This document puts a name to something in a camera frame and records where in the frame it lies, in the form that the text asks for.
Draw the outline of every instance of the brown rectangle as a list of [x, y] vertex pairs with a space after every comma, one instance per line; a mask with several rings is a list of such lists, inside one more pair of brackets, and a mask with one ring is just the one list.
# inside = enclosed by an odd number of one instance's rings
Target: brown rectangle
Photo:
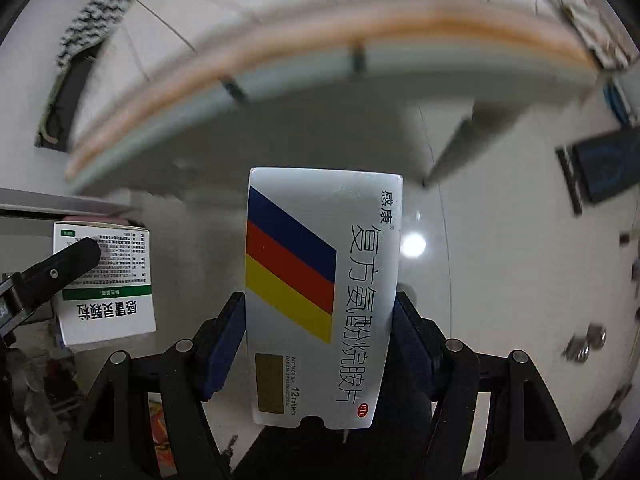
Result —
[[258, 387], [258, 409], [266, 413], [284, 414], [284, 359], [281, 355], [255, 355], [255, 382]]

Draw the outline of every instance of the red object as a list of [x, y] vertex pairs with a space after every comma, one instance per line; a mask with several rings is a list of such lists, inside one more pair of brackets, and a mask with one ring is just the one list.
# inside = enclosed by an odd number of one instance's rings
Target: red object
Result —
[[327, 314], [333, 314], [334, 284], [250, 220], [246, 224], [246, 253], [311, 303]]

